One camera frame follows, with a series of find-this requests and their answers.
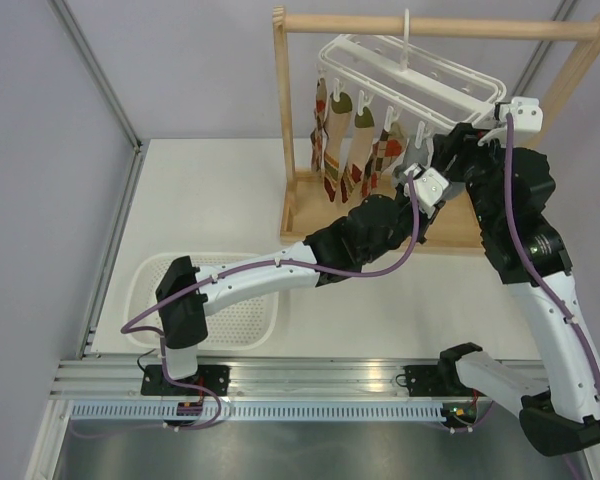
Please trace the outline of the argyle patterned sock right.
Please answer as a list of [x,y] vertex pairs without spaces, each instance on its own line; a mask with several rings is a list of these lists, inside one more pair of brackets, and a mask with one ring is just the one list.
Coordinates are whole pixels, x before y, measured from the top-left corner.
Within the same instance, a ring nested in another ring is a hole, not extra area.
[[388,130],[382,130],[365,165],[361,187],[363,198],[373,193],[381,175],[404,153],[407,140],[408,135],[398,121],[392,122]]

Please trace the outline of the beige sock olive toe right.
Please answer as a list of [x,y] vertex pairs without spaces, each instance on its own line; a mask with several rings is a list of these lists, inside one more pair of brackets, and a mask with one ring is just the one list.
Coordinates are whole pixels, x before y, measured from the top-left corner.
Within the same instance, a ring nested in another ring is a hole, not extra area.
[[340,179],[341,201],[347,203],[361,183],[374,138],[375,122],[369,107],[363,107],[354,118],[354,132],[346,165]]

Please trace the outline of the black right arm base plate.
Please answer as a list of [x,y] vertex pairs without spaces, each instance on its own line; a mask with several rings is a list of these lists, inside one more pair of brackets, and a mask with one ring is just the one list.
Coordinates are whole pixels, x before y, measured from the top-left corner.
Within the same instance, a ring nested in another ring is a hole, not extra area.
[[434,364],[412,364],[403,367],[403,385],[412,397],[442,397],[448,395],[448,390]]

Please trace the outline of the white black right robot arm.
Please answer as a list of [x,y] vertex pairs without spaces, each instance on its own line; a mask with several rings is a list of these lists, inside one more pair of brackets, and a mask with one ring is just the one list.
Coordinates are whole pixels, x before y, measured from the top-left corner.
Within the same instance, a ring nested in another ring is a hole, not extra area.
[[474,343],[441,352],[436,379],[472,389],[512,413],[547,457],[600,444],[600,357],[577,299],[573,264],[543,210],[556,185],[546,155],[488,140],[468,123],[433,138],[431,165],[466,188],[485,256],[526,316],[548,380],[532,381]]

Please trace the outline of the white plastic clip hanger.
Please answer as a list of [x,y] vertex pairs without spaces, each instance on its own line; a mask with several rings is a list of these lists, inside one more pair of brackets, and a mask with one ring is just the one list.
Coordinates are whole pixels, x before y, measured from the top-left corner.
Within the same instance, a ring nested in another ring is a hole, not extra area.
[[333,92],[351,83],[363,106],[382,99],[392,115],[415,117],[427,133],[487,122],[507,96],[504,82],[411,44],[408,11],[404,23],[400,37],[341,34],[327,43],[318,58],[334,77]]

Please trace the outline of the argyle patterned sock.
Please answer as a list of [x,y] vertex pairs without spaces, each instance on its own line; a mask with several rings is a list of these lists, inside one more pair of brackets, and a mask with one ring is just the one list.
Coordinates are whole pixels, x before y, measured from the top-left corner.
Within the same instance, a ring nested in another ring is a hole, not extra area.
[[314,129],[310,134],[312,155],[311,170],[320,172],[323,163],[324,122],[327,105],[326,79],[319,77],[316,84],[316,95],[314,103]]
[[365,165],[361,187],[363,198],[373,193],[381,175],[404,153],[407,140],[408,135],[398,121],[392,122],[388,130],[382,130]]

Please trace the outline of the white perforated plastic basket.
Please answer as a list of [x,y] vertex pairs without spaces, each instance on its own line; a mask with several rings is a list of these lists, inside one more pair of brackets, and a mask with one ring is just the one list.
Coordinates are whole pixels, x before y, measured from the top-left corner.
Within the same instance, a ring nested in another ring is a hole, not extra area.
[[[167,252],[145,259],[134,273],[127,291],[122,324],[157,303],[155,290],[170,264],[176,258],[189,255],[196,266],[220,266],[255,258],[255,254],[228,252]],[[244,351],[264,343],[274,329],[278,312],[278,294],[269,294],[242,301],[207,317],[208,337],[199,348],[205,351]],[[134,328],[162,329],[157,312],[144,318]],[[159,347],[159,337],[152,331],[125,335],[134,346]]]

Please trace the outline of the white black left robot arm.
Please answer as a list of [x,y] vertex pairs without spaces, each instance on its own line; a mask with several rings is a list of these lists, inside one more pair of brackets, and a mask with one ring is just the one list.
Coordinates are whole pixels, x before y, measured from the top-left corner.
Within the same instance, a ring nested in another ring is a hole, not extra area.
[[188,256],[169,265],[155,295],[163,337],[163,381],[178,395],[199,381],[197,349],[208,317],[234,304],[294,288],[364,276],[364,266],[425,240],[444,201],[421,194],[371,195],[347,215],[274,254],[226,266],[201,267]]

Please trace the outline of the argyle patterned sock leftmost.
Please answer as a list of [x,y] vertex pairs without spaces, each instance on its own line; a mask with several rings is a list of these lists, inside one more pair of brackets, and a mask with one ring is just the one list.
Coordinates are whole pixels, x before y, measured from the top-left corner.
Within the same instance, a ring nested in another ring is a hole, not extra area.
[[316,84],[316,95],[314,103],[314,129],[310,134],[312,155],[311,170],[320,172],[323,163],[324,122],[327,105],[326,79],[319,77]]

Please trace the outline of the aluminium mounting rail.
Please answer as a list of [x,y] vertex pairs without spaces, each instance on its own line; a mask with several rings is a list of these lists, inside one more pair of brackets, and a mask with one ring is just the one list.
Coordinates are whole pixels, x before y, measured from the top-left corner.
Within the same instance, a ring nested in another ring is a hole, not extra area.
[[[324,358],[222,358],[204,357],[202,365],[230,368],[227,394],[231,399],[416,399],[471,400],[486,392],[480,387],[447,387],[442,397],[412,397],[400,384],[403,367],[434,364],[413,359]],[[102,357],[60,363],[52,381],[50,397],[63,400],[136,400],[168,396],[142,396],[144,368],[160,365],[150,356]]]

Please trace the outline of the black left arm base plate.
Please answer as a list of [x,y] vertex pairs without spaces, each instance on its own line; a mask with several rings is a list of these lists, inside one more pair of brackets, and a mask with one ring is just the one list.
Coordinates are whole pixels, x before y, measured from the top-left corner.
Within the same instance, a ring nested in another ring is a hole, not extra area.
[[[226,365],[202,365],[193,377],[181,379],[181,383],[196,384],[212,391],[217,396],[227,394],[230,383],[230,368]],[[148,365],[144,368],[141,383],[142,396],[195,396],[203,395],[191,388],[176,386],[166,380],[160,365]]]

